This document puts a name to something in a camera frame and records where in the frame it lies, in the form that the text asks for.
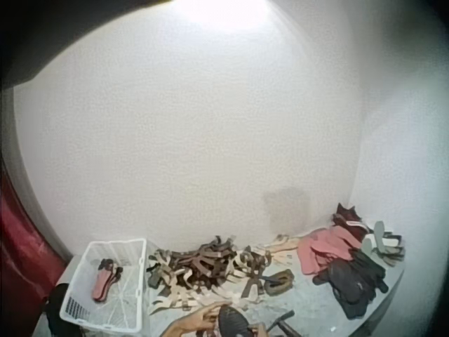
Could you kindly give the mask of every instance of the wall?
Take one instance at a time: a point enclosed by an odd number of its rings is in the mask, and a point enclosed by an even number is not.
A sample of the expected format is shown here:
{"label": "wall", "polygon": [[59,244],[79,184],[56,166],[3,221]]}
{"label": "wall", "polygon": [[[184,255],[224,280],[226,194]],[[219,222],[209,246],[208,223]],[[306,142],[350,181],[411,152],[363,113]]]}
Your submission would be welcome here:
{"label": "wall", "polygon": [[352,3],[349,17],[365,97],[351,203],[407,247],[405,274],[373,336],[425,336],[449,253],[447,42],[430,13],[402,1]]}
{"label": "wall", "polygon": [[14,88],[29,183],[71,253],[267,241],[349,201],[361,97],[342,8],[238,2],[136,11]]}

